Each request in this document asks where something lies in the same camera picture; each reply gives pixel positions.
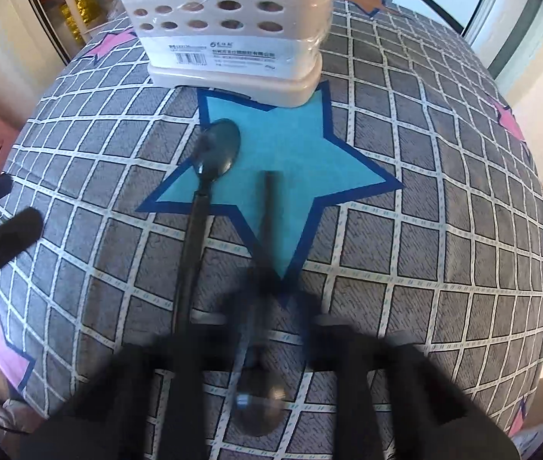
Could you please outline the grey checked tablecloth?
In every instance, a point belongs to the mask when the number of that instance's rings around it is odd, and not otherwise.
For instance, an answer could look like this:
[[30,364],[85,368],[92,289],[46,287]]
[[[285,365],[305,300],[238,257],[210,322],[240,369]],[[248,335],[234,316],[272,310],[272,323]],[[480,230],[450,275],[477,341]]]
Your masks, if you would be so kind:
[[0,221],[35,205],[42,242],[0,273],[0,319],[57,408],[125,343],[165,328],[205,120],[240,122],[242,163],[284,174],[279,273],[372,334],[405,332],[503,430],[543,358],[543,194],[476,56],[410,10],[336,1],[323,84],[263,111],[148,74],[138,36],[176,17],[112,21],[39,101],[8,156]]

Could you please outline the black spoon dark handle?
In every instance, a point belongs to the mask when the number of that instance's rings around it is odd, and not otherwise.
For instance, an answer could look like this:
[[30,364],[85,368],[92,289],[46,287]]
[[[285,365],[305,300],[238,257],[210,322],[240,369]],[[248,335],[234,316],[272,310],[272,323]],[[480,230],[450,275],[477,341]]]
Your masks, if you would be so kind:
[[248,337],[245,362],[240,371],[234,397],[238,428],[245,435],[262,437],[276,430],[282,420],[286,386],[268,363],[270,319],[280,290],[275,266],[275,217],[279,173],[266,170],[262,179],[260,248],[248,273],[247,312],[244,328]]

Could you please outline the white plastic utensil holder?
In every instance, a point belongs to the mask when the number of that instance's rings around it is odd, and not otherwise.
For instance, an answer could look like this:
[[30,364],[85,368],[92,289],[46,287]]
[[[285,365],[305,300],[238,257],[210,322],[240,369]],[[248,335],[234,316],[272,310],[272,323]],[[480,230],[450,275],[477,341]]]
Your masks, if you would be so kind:
[[154,84],[299,107],[320,81],[333,0],[121,0]]

